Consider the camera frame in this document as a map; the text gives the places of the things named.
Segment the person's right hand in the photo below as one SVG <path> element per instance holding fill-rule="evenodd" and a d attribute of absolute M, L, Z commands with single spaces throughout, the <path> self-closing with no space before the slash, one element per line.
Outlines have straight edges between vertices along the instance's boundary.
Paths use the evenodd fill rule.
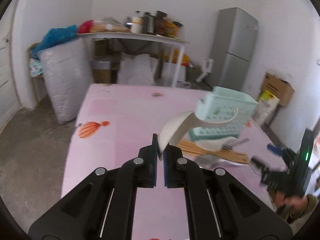
<path fill-rule="evenodd" d="M 288 205 L 290 207 L 290 216 L 291 218 L 300 217 L 308 207 L 308 198 L 307 196 L 299 197 L 299 196 L 291 196 L 284 198 L 283 204 Z"/>

